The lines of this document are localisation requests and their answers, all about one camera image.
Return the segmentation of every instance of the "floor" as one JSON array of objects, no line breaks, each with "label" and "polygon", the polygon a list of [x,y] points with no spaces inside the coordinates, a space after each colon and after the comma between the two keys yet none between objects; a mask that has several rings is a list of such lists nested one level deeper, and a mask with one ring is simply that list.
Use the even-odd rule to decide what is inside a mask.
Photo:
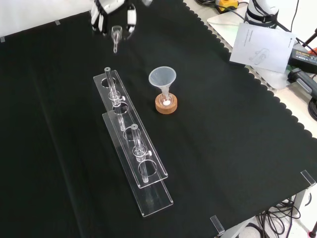
[{"label": "floor", "polygon": [[[0,0],[0,37],[87,11],[91,4],[92,0]],[[294,27],[300,29],[298,24],[299,22],[295,23]],[[314,227],[317,221],[317,214],[315,214],[317,211],[317,186],[311,188],[310,192],[313,196],[312,202],[307,207],[301,208],[302,217],[294,220],[290,238],[308,237],[308,231]],[[289,219],[283,218],[283,221],[288,230]],[[266,231],[270,238],[276,237],[270,229]],[[253,228],[245,228],[239,237],[259,238],[260,234]]]}]

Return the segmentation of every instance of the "clear plastic funnel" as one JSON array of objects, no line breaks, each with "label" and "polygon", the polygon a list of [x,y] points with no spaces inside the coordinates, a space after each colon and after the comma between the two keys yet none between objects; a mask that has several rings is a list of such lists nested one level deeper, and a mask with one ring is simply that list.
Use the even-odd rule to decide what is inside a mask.
[{"label": "clear plastic funnel", "polygon": [[171,67],[162,66],[154,69],[149,75],[149,82],[162,90],[159,103],[169,106],[173,103],[173,97],[169,94],[169,87],[176,78],[176,72]]}]

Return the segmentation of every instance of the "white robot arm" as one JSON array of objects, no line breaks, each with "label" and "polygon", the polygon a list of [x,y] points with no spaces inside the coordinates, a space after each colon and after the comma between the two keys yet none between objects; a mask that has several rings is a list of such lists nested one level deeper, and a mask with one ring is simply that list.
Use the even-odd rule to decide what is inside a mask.
[{"label": "white robot arm", "polygon": [[269,6],[267,0],[251,0],[245,16],[245,22],[269,28],[277,26],[278,8]]},{"label": "white robot arm", "polygon": [[[142,0],[144,5],[149,6],[152,0]],[[108,17],[115,14],[117,11],[124,8],[128,14],[126,30],[128,35],[131,35],[137,23],[136,8],[129,0],[95,0],[91,10],[91,25],[94,31],[99,31],[104,35],[108,32]]]}]

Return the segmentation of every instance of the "white paper manual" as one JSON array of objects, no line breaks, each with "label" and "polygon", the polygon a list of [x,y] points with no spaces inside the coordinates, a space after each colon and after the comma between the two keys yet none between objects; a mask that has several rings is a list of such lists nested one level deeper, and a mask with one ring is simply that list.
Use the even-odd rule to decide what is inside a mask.
[{"label": "white paper manual", "polygon": [[230,61],[284,73],[294,41],[290,32],[240,23]]}]

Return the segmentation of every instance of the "table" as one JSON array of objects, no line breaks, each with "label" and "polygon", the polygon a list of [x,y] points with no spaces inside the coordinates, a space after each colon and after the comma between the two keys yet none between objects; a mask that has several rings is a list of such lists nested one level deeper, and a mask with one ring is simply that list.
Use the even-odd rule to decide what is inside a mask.
[{"label": "table", "polygon": [[[87,12],[0,44],[7,125],[1,141],[9,158],[2,174],[14,178],[1,185],[11,222],[5,237],[18,236],[12,227],[21,224],[24,234],[39,227],[34,237],[212,237],[211,216],[228,230],[307,187],[301,171],[317,177],[316,141],[245,68],[228,64],[228,53],[180,1],[156,1],[147,10],[135,4],[147,20],[116,57],[111,42],[92,34]],[[155,112],[158,92],[147,83],[163,64],[177,72],[171,92],[179,108],[171,117]],[[139,214],[101,117],[105,108],[92,77],[105,66],[118,70],[169,173],[174,205],[148,219]],[[219,90],[223,83],[226,91]],[[295,138],[301,143],[289,146]]]},{"label": "table", "polygon": [[[187,6],[194,11],[198,15],[199,18],[204,22],[206,26],[213,32],[218,34],[218,38],[221,42],[227,47],[230,51],[232,51],[232,46],[234,44],[235,30],[230,31],[229,26],[238,26],[240,22],[240,18],[234,15],[231,12],[226,14],[222,14],[219,16],[219,13],[214,8],[203,7],[196,4],[194,1],[185,0]],[[290,28],[290,22],[292,20],[292,14],[289,14],[290,11],[295,9],[296,1],[288,1],[287,4],[284,1],[280,1],[279,3],[274,2],[274,4],[278,4],[280,7],[279,12],[279,21],[286,27]],[[246,6],[240,6],[237,10],[238,13],[244,15]],[[215,25],[210,26],[208,23],[208,19],[214,16],[219,16],[213,22]],[[311,16],[306,15],[306,11],[302,6],[299,4],[299,10],[296,16],[296,20],[294,21],[294,28],[293,32],[301,39],[306,39],[310,35],[309,32],[314,32],[314,21],[311,21]],[[311,43],[312,47],[317,46],[317,40],[314,40]],[[255,75],[256,78],[259,80],[263,80],[260,75],[257,74],[251,67],[247,66],[247,68]],[[292,111],[292,114],[298,118],[298,121],[302,123],[306,130],[310,131],[314,138],[317,138],[317,122],[309,115],[307,110],[308,102],[311,99],[311,96],[306,94],[305,91],[300,87],[297,83],[293,83],[292,85],[288,86],[283,90],[274,90],[268,86],[268,89],[274,92],[274,95],[278,97],[281,102],[283,102],[288,109]],[[305,189],[302,192],[298,193],[296,196],[295,206],[300,208],[302,206],[302,201],[306,201],[308,199],[308,195],[310,193],[310,189]],[[231,229],[228,232],[228,237],[236,236],[243,227],[247,225],[247,221],[241,223],[240,225]]]}]

